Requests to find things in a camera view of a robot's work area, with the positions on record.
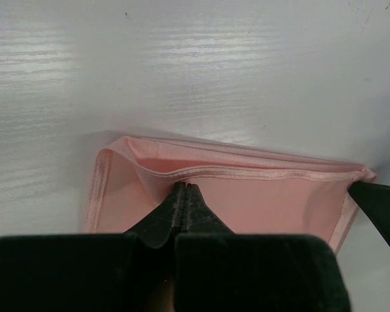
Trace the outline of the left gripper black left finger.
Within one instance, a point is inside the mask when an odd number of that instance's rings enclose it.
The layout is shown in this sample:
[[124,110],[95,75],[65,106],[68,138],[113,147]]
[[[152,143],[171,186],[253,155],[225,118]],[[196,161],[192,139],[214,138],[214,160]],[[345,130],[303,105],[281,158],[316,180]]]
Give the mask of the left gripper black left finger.
[[123,233],[0,237],[0,311],[172,311],[185,193]]

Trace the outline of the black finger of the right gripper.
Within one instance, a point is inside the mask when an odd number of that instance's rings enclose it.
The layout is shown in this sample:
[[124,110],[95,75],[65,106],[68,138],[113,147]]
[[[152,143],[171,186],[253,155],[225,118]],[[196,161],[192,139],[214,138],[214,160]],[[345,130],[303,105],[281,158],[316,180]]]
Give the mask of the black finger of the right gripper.
[[357,182],[348,193],[390,247],[390,186]]

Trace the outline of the pink satin napkin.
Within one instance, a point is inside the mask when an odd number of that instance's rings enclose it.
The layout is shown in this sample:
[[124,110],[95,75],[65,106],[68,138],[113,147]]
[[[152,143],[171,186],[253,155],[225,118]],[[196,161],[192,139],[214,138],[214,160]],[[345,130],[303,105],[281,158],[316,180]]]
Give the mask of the pink satin napkin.
[[235,233],[310,234],[338,251],[359,209],[348,189],[375,178],[362,164],[125,136],[97,155],[84,230],[126,231],[185,182]]

